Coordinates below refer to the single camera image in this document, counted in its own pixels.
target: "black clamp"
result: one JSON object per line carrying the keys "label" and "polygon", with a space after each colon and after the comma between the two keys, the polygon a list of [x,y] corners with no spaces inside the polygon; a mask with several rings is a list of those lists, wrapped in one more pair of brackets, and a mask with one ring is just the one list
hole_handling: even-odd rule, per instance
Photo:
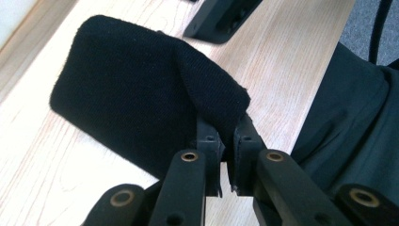
{"label": "black clamp", "polygon": [[228,41],[262,0],[206,0],[184,36],[215,44]]}
{"label": "black clamp", "polygon": [[[204,225],[205,197],[221,195],[217,131],[198,118],[196,150],[176,153],[166,178],[144,190],[120,185],[91,209],[86,226]],[[329,198],[287,153],[268,150],[249,116],[236,127],[231,186],[253,197],[260,225],[399,225],[399,207],[377,191],[346,185]]]}

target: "black mechanical arm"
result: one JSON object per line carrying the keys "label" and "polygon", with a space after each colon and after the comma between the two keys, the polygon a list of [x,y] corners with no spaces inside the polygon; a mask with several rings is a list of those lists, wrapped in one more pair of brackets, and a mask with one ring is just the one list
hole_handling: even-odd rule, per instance
{"label": "black mechanical arm", "polygon": [[[204,225],[205,197],[220,194],[221,142],[198,118],[197,149],[176,153],[163,181],[120,185],[94,205],[85,226]],[[399,225],[399,208],[371,188],[346,185],[329,198],[287,153],[268,150],[249,116],[234,135],[231,188],[253,197],[260,225]]]}

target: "table surface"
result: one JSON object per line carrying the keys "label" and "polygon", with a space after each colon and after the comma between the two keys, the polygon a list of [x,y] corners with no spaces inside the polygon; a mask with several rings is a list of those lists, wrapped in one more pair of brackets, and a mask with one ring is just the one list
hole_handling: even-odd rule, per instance
{"label": "table surface", "polygon": [[[354,0],[263,1],[234,37],[183,38],[200,4],[185,0],[42,0],[0,52],[0,225],[80,225],[110,187],[156,179],[51,111],[49,95],[79,25],[103,14],[181,38],[251,97],[268,148],[289,153]],[[207,198],[206,225],[257,225],[251,198]]]}

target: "black object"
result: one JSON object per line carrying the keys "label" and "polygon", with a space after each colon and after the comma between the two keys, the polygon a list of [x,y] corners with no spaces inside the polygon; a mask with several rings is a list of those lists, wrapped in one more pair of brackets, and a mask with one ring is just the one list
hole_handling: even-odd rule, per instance
{"label": "black object", "polygon": [[[247,123],[250,119],[242,121],[240,126],[253,127]],[[239,135],[238,130],[236,134],[245,137],[247,131]],[[240,147],[234,147],[238,154]],[[245,152],[258,156],[257,162],[252,162],[251,170],[247,172],[251,180],[243,186],[252,187],[250,196],[254,197],[253,207],[260,225],[397,225],[399,222],[399,208],[376,191],[359,185],[344,186],[335,205],[287,153],[267,150],[264,145]],[[160,191],[150,187],[147,192],[150,195],[143,198],[144,193],[139,190],[137,201],[126,196],[124,199],[120,197],[120,202],[125,205],[113,205],[112,202],[117,200],[113,197],[129,191],[126,191],[127,185],[111,188],[93,207],[84,225],[109,225],[109,220],[104,221],[104,218],[112,218],[112,225],[116,226],[136,222],[133,219],[141,220],[140,224],[134,225],[203,225],[207,153],[204,150],[176,153],[168,176],[155,185],[157,188],[161,186]],[[237,170],[241,166],[243,169],[247,167],[239,163]],[[157,197],[156,204],[153,204],[154,197]],[[126,218],[126,221],[115,218]]]}
{"label": "black object", "polygon": [[231,189],[238,196],[252,196],[254,166],[258,161],[258,152],[265,149],[261,136],[258,135],[252,119],[245,115],[234,132],[233,156],[229,157],[228,173]]}
{"label": "black object", "polygon": [[331,196],[360,184],[399,205],[398,97],[399,71],[339,43],[291,157]]}
{"label": "black object", "polygon": [[262,0],[207,0],[184,36],[216,44],[228,41]]}
{"label": "black object", "polygon": [[[231,150],[249,97],[182,40],[95,16],[79,28],[50,104],[112,151],[162,179],[175,153],[201,142],[197,115],[214,126],[226,153]],[[215,150],[216,169],[223,152]],[[214,195],[217,180],[209,186]]]}
{"label": "black object", "polygon": [[197,116],[197,150],[206,156],[205,194],[207,196],[222,197],[218,172],[224,149],[216,129],[202,117]]}
{"label": "black object", "polygon": [[378,7],[378,12],[375,16],[375,24],[373,26],[373,33],[370,39],[369,62],[376,64],[378,58],[379,41],[381,39],[384,23],[387,20],[390,12],[392,0],[381,0]]}

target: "black plastic bracket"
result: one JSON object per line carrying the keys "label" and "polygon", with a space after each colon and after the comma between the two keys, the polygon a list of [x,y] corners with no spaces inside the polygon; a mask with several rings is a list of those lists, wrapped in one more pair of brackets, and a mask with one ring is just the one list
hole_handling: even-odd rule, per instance
{"label": "black plastic bracket", "polygon": [[206,196],[222,197],[220,162],[225,146],[214,126],[197,116],[197,151],[206,156]]}
{"label": "black plastic bracket", "polygon": [[257,176],[261,187],[256,187],[254,209],[259,222],[267,224],[269,216],[260,206],[263,201],[273,203],[282,225],[352,225],[287,153],[259,152]]}
{"label": "black plastic bracket", "polygon": [[204,225],[205,167],[202,152],[184,150],[173,156],[149,225]]}
{"label": "black plastic bracket", "polygon": [[238,123],[233,143],[233,157],[228,161],[231,190],[235,191],[237,196],[253,196],[258,154],[266,149],[266,146],[248,114]]}
{"label": "black plastic bracket", "polygon": [[206,0],[184,36],[215,44],[228,41],[262,0]]}
{"label": "black plastic bracket", "polygon": [[354,225],[399,225],[399,207],[370,187],[344,185],[335,203]]}
{"label": "black plastic bracket", "polygon": [[83,225],[147,225],[150,215],[144,189],[125,184],[107,190],[88,213]]}

